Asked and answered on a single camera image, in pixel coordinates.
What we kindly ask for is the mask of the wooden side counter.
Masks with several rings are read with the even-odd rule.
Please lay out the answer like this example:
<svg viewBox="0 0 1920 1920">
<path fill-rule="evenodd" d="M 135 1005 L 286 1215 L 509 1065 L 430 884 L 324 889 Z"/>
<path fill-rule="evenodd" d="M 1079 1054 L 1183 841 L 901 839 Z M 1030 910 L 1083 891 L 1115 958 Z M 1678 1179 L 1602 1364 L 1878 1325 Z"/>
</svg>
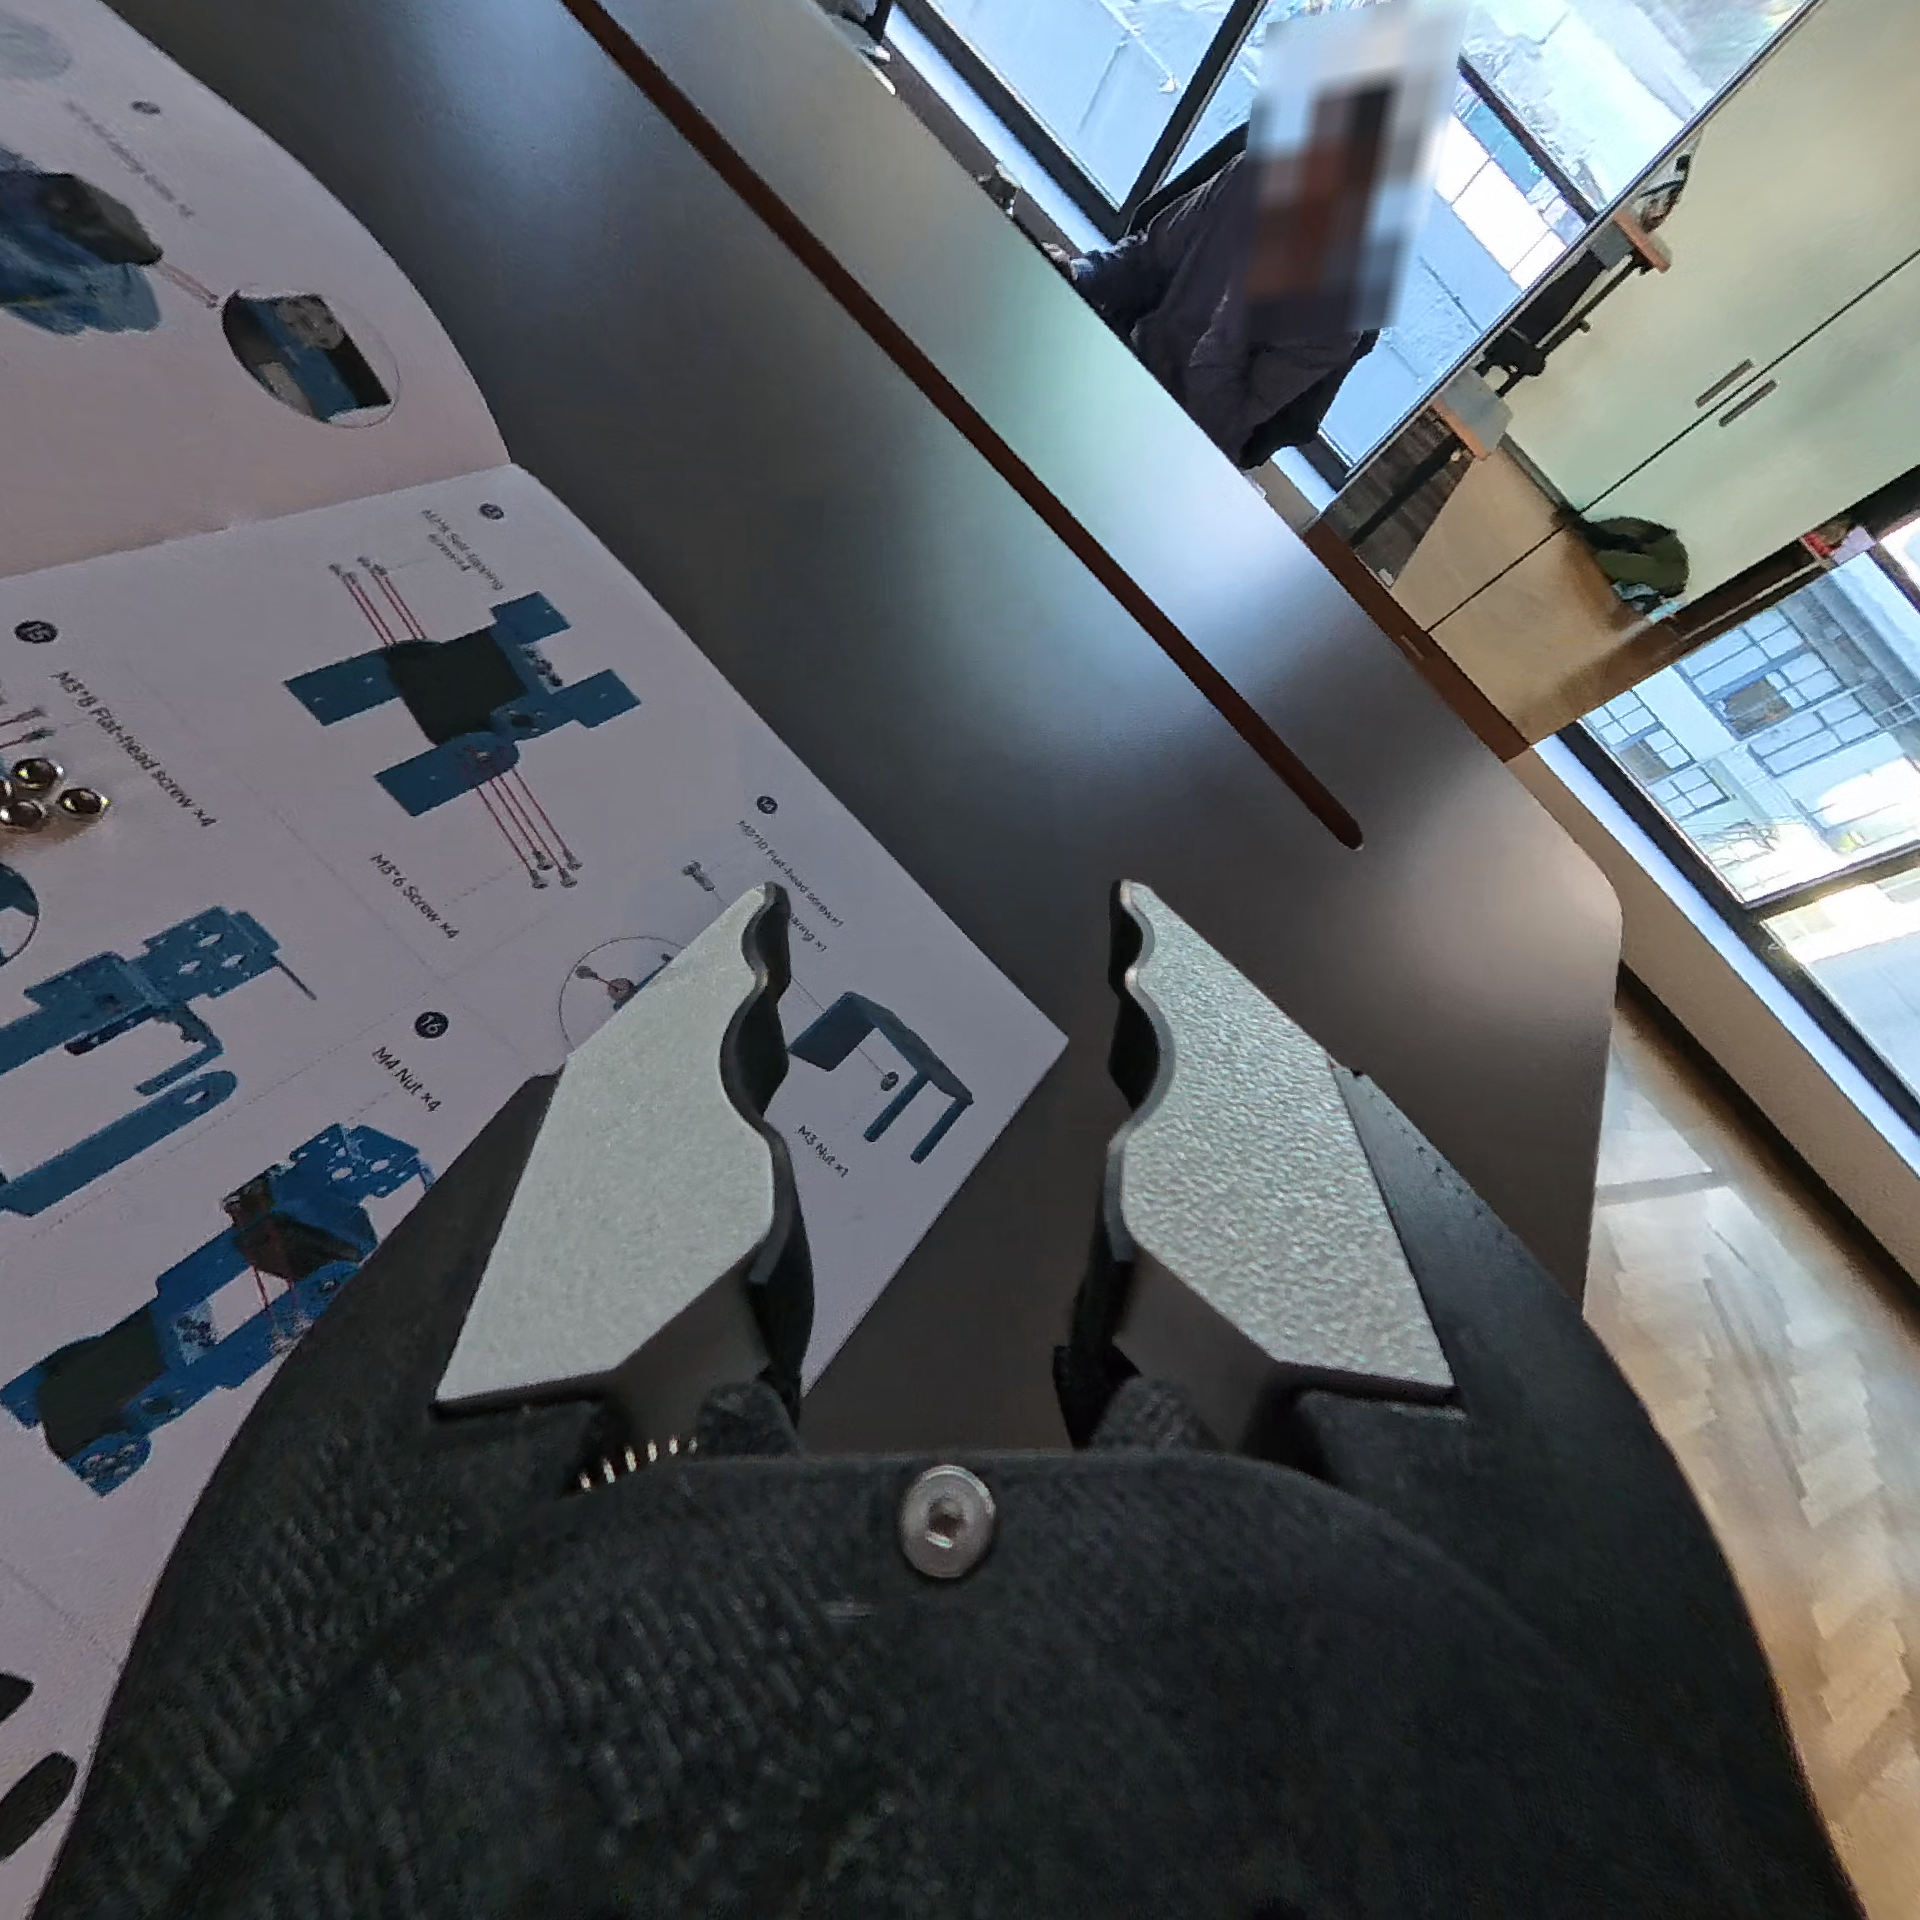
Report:
<svg viewBox="0 0 1920 1920">
<path fill-rule="evenodd" d="M 1839 570 L 1846 532 L 1893 532 L 1911 516 L 1905 465 L 1703 600 L 1645 617 L 1540 478 L 1489 441 L 1503 401 L 1474 371 L 1468 386 L 1478 412 L 1431 399 L 1338 478 L 1304 539 L 1503 762 Z"/>
</svg>

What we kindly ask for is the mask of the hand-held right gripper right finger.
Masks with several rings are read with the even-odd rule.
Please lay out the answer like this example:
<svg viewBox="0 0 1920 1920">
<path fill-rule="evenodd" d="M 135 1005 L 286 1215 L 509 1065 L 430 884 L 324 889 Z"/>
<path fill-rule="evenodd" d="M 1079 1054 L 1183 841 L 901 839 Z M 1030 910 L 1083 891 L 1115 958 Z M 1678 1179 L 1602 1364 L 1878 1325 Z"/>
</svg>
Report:
<svg viewBox="0 0 1920 1920">
<path fill-rule="evenodd" d="M 1304 1393 L 1453 1402 L 1354 1077 L 1145 884 L 1110 891 L 1110 989 L 1128 1122 L 1059 1346 L 1071 1440 L 1128 1385 L 1218 1440 L 1280 1440 Z"/>
</svg>

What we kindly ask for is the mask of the printed assembly manual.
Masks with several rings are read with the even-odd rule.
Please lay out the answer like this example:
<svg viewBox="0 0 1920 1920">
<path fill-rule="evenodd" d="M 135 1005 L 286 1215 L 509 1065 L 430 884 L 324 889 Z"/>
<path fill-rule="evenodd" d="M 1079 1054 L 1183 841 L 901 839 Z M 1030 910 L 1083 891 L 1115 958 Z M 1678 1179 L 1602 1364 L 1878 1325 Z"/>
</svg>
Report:
<svg viewBox="0 0 1920 1920">
<path fill-rule="evenodd" d="M 745 889 L 804 1385 L 1062 1031 L 509 465 L 388 251 L 104 8 L 5 8 L 5 1913 L 214 1459 L 379 1241 Z"/>
</svg>

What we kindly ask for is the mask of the green backpack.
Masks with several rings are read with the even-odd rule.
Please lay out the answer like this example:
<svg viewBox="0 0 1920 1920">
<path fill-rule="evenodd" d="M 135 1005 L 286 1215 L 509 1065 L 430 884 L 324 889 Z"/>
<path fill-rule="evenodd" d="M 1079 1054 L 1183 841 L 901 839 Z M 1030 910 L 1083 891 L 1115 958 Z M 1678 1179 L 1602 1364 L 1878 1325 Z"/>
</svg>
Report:
<svg viewBox="0 0 1920 1920">
<path fill-rule="evenodd" d="M 1660 617 L 1686 600 L 1691 556 L 1649 516 L 1565 516 L 1565 532 L 1590 556 L 1611 600 L 1636 617 Z"/>
</svg>

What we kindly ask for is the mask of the pale green cabinet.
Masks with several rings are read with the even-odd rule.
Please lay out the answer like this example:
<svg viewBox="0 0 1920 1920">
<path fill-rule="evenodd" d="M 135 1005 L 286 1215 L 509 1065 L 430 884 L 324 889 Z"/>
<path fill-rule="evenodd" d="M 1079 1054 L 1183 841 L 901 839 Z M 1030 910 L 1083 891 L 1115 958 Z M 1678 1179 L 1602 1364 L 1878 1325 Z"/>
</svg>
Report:
<svg viewBox="0 0 1920 1920">
<path fill-rule="evenodd" d="M 1509 399 L 1580 520 L 1686 547 L 1686 600 L 1920 462 L 1920 8 L 1825 0 L 1720 100 L 1660 227 Z"/>
</svg>

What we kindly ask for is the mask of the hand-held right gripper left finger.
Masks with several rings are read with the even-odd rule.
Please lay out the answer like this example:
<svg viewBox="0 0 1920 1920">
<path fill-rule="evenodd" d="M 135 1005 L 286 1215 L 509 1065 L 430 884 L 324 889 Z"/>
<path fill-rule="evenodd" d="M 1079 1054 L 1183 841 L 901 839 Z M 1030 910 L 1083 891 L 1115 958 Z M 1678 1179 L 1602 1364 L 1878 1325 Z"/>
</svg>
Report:
<svg viewBox="0 0 1920 1920">
<path fill-rule="evenodd" d="M 800 1418 L 813 1244 L 789 1083 L 789 889 L 745 889 L 556 1077 L 433 1411 L 602 1402 L 691 1428 L 722 1385 Z"/>
</svg>

